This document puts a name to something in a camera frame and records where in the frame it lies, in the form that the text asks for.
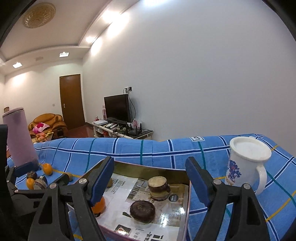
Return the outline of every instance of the metal bolt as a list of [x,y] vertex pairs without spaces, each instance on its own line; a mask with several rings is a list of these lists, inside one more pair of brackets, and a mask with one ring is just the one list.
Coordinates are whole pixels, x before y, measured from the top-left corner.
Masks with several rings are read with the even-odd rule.
[[79,179],[78,181],[80,184],[84,184],[87,182],[87,179],[86,178],[82,178],[82,179]]
[[221,182],[220,179],[214,179],[214,183],[215,183],[216,185],[220,185],[222,182]]
[[244,184],[244,188],[245,188],[245,189],[250,189],[251,186],[250,186],[248,183],[245,183],[245,184]]
[[51,183],[51,184],[49,185],[49,188],[54,189],[54,188],[56,188],[56,186],[57,186],[56,183]]

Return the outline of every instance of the pink tumbler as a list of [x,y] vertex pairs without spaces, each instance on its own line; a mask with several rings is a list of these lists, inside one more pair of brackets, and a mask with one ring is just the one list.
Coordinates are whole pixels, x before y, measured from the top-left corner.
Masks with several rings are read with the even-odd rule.
[[33,146],[27,126],[24,108],[19,107],[2,115],[3,124],[8,125],[7,145],[15,166],[27,162],[38,164],[38,156]]

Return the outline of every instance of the crystal ceiling lamp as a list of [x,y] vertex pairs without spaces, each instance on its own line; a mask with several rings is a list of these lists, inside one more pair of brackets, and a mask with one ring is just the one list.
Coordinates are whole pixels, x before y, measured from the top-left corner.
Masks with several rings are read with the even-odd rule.
[[55,12],[55,6],[51,3],[36,4],[25,12],[23,23],[27,28],[41,27],[54,18]]

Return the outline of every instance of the flat screen tv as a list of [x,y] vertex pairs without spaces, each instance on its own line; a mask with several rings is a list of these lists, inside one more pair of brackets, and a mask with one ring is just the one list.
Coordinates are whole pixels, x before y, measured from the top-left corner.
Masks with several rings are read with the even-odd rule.
[[131,122],[127,94],[104,97],[104,101],[108,121],[122,124]]

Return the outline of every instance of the mug rim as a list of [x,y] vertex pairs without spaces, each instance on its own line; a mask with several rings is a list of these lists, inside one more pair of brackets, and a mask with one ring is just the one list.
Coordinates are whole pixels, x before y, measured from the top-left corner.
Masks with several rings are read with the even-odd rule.
[[[259,144],[261,145],[264,149],[266,149],[266,155],[265,156],[262,156],[260,158],[250,158],[250,157],[247,157],[247,156],[244,156],[242,154],[240,154],[236,148],[235,148],[235,145],[234,145],[234,142],[237,141],[238,139],[245,139],[245,140],[248,140],[249,142],[253,142],[253,143],[256,143],[256,144]],[[252,162],[265,162],[267,161],[270,157],[271,157],[271,150],[270,148],[263,142],[255,139],[254,137],[234,137],[230,140],[229,142],[229,147],[231,148],[231,150],[233,150],[238,156],[244,158],[244,159],[247,159],[249,161],[252,161]]]

